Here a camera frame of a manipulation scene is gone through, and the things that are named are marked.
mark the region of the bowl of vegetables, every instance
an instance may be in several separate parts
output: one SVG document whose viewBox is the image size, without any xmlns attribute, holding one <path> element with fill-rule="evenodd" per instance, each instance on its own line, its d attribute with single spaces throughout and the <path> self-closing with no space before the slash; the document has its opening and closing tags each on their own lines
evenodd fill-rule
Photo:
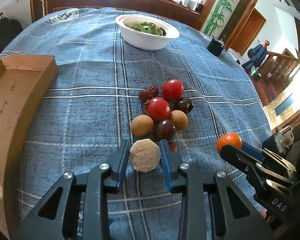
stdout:
<svg viewBox="0 0 300 240">
<path fill-rule="evenodd" d="M 172 25 L 149 16 L 121 15 L 115 22 L 120 27 L 122 38 L 139 49 L 159 50 L 180 36 Z"/>
</svg>

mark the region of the red tomato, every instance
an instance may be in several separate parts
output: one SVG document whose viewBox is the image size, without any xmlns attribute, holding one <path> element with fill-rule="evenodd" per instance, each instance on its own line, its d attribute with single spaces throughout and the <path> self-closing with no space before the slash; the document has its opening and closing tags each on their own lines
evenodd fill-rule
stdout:
<svg viewBox="0 0 300 240">
<path fill-rule="evenodd" d="M 163 98 L 152 98 L 145 110 L 152 120 L 157 122 L 169 119 L 171 113 L 169 103 Z"/>
<path fill-rule="evenodd" d="M 183 84 L 178 79 L 171 79 L 162 87 L 162 95 L 169 101 L 177 100 L 182 97 Z"/>
</svg>

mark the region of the triangular cutout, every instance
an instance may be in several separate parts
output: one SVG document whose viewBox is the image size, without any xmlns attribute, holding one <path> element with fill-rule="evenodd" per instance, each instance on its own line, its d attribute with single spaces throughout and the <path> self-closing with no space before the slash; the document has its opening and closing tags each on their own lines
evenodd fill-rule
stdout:
<svg viewBox="0 0 300 240">
<path fill-rule="evenodd" d="M 227 187 L 226 189 L 234 219 L 248 217 L 250 215 L 250 211 L 241 201 L 236 192 L 231 187 Z"/>
<path fill-rule="evenodd" d="M 50 196 L 46 203 L 40 208 L 38 216 L 54 220 L 57 215 L 58 206 L 60 203 L 63 188 L 58 187 L 55 192 Z"/>
</svg>

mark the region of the green bamboo painting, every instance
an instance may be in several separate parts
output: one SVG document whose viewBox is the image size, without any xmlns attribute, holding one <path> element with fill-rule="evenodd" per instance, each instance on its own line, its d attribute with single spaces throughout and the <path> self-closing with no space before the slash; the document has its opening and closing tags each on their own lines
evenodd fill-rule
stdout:
<svg viewBox="0 0 300 240">
<path fill-rule="evenodd" d="M 232 13 L 231 4 L 233 4 L 236 0 L 219 0 L 214 11 L 211 12 L 211 17 L 207 23 L 207 27 L 204 30 L 204 34 L 211 36 L 215 30 L 222 27 L 221 24 L 224 24 L 224 13 L 230 12 Z"/>
</svg>

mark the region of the bowl rim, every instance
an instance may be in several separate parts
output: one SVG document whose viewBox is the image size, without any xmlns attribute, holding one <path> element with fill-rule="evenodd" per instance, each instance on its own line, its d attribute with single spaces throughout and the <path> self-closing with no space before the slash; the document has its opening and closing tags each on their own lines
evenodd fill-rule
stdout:
<svg viewBox="0 0 300 240">
<path fill-rule="evenodd" d="M 155 34 L 150 34 L 150 33 L 144 33 L 144 32 L 139 32 L 136 30 L 133 30 L 129 27 L 127 27 L 126 25 L 123 24 L 123 21 L 126 20 L 126 18 L 133 18 L 133 17 L 141 17 L 141 18 L 146 18 L 146 19 L 154 19 L 155 21 L 159 21 L 162 25 L 167 26 L 168 28 L 170 28 L 171 34 L 175 34 L 175 35 L 171 35 L 171 36 L 159 36 L 159 35 L 155 35 Z M 178 31 L 178 29 L 174 26 L 172 26 L 171 24 L 164 22 L 162 20 L 156 19 L 154 17 L 150 17 L 150 16 L 146 16 L 146 15 L 138 15 L 138 14 L 126 14 L 126 15 L 120 15 L 115 19 L 115 22 L 121 27 L 121 28 L 125 28 L 126 30 L 138 33 L 140 35 L 146 35 L 146 36 L 150 36 L 150 37 L 156 37 L 159 39 L 176 39 L 178 37 L 180 37 L 180 32 Z"/>
</svg>

